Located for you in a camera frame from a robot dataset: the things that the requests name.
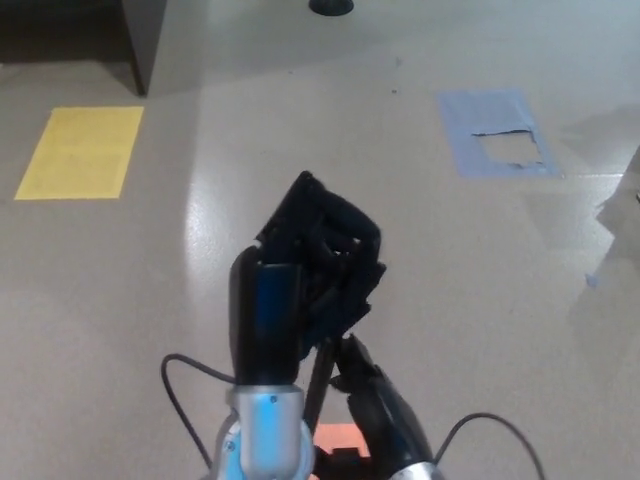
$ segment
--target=yellow rectangle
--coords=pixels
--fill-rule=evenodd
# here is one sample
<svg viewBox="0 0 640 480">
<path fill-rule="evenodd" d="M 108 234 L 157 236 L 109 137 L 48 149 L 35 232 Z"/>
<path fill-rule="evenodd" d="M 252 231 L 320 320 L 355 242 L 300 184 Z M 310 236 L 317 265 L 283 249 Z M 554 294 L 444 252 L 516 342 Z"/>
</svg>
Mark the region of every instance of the yellow rectangle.
<svg viewBox="0 0 640 480">
<path fill-rule="evenodd" d="M 143 111 L 54 109 L 15 199 L 119 198 Z"/>
</svg>

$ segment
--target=robotic hand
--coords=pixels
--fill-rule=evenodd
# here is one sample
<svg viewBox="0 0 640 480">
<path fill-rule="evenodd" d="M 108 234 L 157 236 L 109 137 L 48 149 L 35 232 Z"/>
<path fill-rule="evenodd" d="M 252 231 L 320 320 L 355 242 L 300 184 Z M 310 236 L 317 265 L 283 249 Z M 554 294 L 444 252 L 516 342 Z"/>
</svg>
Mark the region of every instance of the robotic hand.
<svg viewBox="0 0 640 480">
<path fill-rule="evenodd" d="M 230 346 L 236 384 L 209 478 L 436 479 L 415 414 L 353 336 L 385 271 L 380 230 L 364 213 L 302 173 L 257 245 L 234 262 Z M 318 348 L 306 404 L 299 363 Z M 348 395 L 371 457 L 337 458 L 313 445 L 324 395 Z"/>
</svg>

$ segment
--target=black cable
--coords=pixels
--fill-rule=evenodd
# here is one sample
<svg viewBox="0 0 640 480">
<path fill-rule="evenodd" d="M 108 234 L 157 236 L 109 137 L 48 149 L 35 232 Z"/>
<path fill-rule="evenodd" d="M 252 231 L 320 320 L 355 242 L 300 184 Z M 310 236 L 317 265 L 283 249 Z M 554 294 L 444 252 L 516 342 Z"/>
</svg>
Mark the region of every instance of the black cable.
<svg viewBox="0 0 640 480">
<path fill-rule="evenodd" d="M 169 400 L 171 400 L 171 404 L 173 405 L 173 408 L 175 408 L 176 412 L 178 413 L 178 416 L 180 417 L 180 420 L 182 420 L 183 425 L 189 432 L 189 435 L 193 439 L 193 442 L 196 444 L 196 447 L 198 448 L 200 455 L 202 455 L 202 459 L 204 460 L 204 463 L 207 465 L 207 468 L 211 469 L 213 466 L 211 457 L 209 457 L 209 454 L 207 453 L 207 449 L 205 448 L 204 444 L 202 443 L 202 440 L 200 439 L 197 432 L 193 428 L 193 425 L 191 424 L 191 421 L 187 417 L 186 413 L 184 413 L 184 410 L 182 409 L 182 406 L 180 405 L 180 402 L 176 398 L 176 395 L 173 392 L 173 388 L 171 387 L 171 382 L 169 381 L 169 376 L 167 374 L 167 365 L 172 360 L 182 362 L 186 365 L 189 365 L 190 367 L 193 367 L 199 370 L 202 373 L 205 373 L 213 378 L 216 378 L 226 383 L 230 383 L 232 385 L 235 384 L 235 379 L 230 375 L 226 375 L 222 372 L 219 372 L 218 370 L 214 370 L 213 368 L 208 367 L 207 365 L 200 363 L 197 360 L 194 360 L 180 353 L 171 353 L 167 355 L 162 359 L 162 364 L 160 366 L 160 375 L 162 377 L 162 383 L 164 384 L 164 388 L 167 391 Z M 499 415 L 495 415 L 493 413 L 485 413 L 485 412 L 472 413 L 470 415 L 463 417 L 461 420 L 459 420 L 453 426 L 453 428 L 449 431 L 449 433 L 447 434 L 447 437 L 445 438 L 445 441 L 442 443 L 442 446 L 438 450 L 438 453 L 436 453 L 436 456 L 433 460 L 433 463 L 435 465 L 438 465 L 440 463 L 440 461 L 442 460 L 442 457 L 444 456 L 447 449 L 451 445 L 451 441 L 458 434 L 460 429 L 464 427 L 467 423 L 471 422 L 472 420 L 477 420 L 479 418 L 493 420 L 505 426 L 518 440 L 520 440 L 520 443 L 522 443 L 522 446 L 525 448 L 525 450 L 531 457 L 533 465 L 536 469 L 536 473 L 538 474 L 538 480 L 546 480 L 547 477 L 544 473 L 542 462 L 540 461 L 540 458 L 538 457 L 538 454 L 536 453 L 535 449 L 531 445 L 531 442 L 529 442 L 527 437 L 525 437 L 525 435 L 520 430 L 518 430 L 518 428 L 515 425 L 513 425 L 508 420 L 500 417 Z"/>
<path fill-rule="evenodd" d="M 525 450 L 527 451 L 527 453 L 531 457 L 531 461 L 533 462 L 533 465 L 534 465 L 534 467 L 536 469 L 536 473 L 538 474 L 538 479 L 539 480 L 546 480 L 547 477 L 546 477 L 546 475 L 544 473 L 544 468 L 542 467 L 542 462 L 540 461 L 540 458 L 538 458 L 538 454 L 536 453 L 535 449 L 531 445 L 531 442 L 529 442 L 529 440 L 527 440 L 527 437 L 525 437 L 524 434 L 520 430 L 518 430 L 515 425 L 513 425 L 508 420 L 505 420 L 504 418 L 502 418 L 502 417 L 500 417 L 498 415 L 495 415 L 493 413 L 483 413 L 483 412 L 472 413 L 472 414 L 467 415 L 466 417 L 462 418 L 458 423 L 456 423 L 453 426 L 453 428 L 451 429 L 451 431 L 447 435 L 447 438 L 445 439 L 444 443 L 440 447 L 440 450 L 438 450 L 438 453 L 436 454 L 433 463 L 435 463 L 436 465 L 438 463 L 440 463 L 440 460 L 442 460 L 442 456 L 445 454 L 445 452 L 449 448 L 449 445 L 451 444 L 451 441 L 453 440 L 453 437 L 455 437 L 456 434 L 460 431 L 460 429 L 462 427 L 464 427 L 467 423 L 469 423 L 472 420 L 476 420 L 478 418 L 486 418 L 486 419 L 489 419 L 489 420 L 493 420 L 493 421 L 498 422 L 498 423 L 504 425 L 505 427 L 507 427 L 507 429 L 511 433 L 513 433 L 513 435 L 515 435 L 518 440 L 520 440 L 520 443 L 522 443 L 522 446 L 525 448 Z"/>
<path fill-rule="evenodd" d="M 235 379 L 230 375 L 226 375 L 217 370 L 214 370 L 213 368 L 208 367 L 205 364 L 200 363 L 197 360 L 189 358 L 186 355 L 182 355 L 180 353 L 171 353 L 167 355 L 162 359 L 162 364 L 160 365 L 160 376 L 162 377 L 162 383 L 164 384 L 164 388 L 167 391 L 169 400 L 171 400 L 171 404 L 173 405 L 173 408 L 176 409 L 176 412 L 178 413 L 180 420 L 182 420 L 182 423 L 187 429 L 187 431 L 189 432 L 189 435 L 193 439 L 193 442 L 196 444 L 196 447 L 198 447 L 198 451 L 200 452 L 200 455 L 202 455 L 202 459 L 204 460 L 204 463 L 206 463 L 207 468 L 211 469 L 211 467 L 213 466 L 211 457 L 209 457 L 209 454 L 207 453 L 207 449 L 202 443 L 202 440 L 200 440 L 200 437 L 198 436 L 195 428 L 193 428 L 193 425 L 191 425 L 191 421 L 189 420 L 189 417 L 187 417 L 187 414 L 184 413 L 184 410 L 182 409 L 180 402 L 176 398 L 175 393 L 173 393 L 173 388 L 171 387 L 171 382 L 169 381 L 169 375 L 167 374 L 167 365 L 172 360 L 185 363 L 190 367 L 193 367 L 201 371 L 202 373 L 206 373 L 207 375 L 213 378 L 217 378 L 218 380 L 221 380 L 226 383 L 235 384 Z"/>
</svg>

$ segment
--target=beige floor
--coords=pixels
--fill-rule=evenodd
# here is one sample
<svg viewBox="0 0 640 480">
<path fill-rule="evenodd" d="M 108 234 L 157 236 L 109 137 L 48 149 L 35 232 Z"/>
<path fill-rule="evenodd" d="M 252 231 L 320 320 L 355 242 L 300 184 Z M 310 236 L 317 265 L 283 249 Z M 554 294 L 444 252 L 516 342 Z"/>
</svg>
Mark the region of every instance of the beige floor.
<svg viewBox="0 0 640 480">
<path fill-rule="evenodd" d="M 434 444 L 490 410 L 551 479 L 636 478 L 639 24 L 632 0 L 360 0 L 332 20 L 302 0 L 170 0 L 119 201 L 13 202 L 52 107 L 138 100 L 103 65 L 6 65 L 0 478 L 204 473 L 158 365 L 181 351 L 230 370 L 228 267 L 302 169 L 384 229 L 389 271 L 357 332 Z M 524 90 L 564 178 L 457 175 L 434 93 L 502 86 Z M 213 444 L 224 386 L 172 376 Z M 324 419 L 348 419 L 337 395 Z M 534 478 L 486 423 L 443 468 Z"/>
</svg>

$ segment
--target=blue tape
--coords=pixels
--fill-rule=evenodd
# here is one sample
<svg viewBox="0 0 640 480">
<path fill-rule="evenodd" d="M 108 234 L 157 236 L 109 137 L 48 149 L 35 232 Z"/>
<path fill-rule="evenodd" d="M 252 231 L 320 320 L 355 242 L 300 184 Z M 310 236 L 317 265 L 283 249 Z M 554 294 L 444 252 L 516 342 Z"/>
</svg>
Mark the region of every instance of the blue tape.
<svg viewBox="0 0 640 480">
<path fill-rule="evenodd" d="M 479 90 L 437 95 L 440 115 L 458 173 L 463 177 L 559 175 L 551 151 L 533 120 L 521 91 Z M 478 137 L 528 132 L 540 158 L 501 162 L 485 151 Z"/>
</svg>

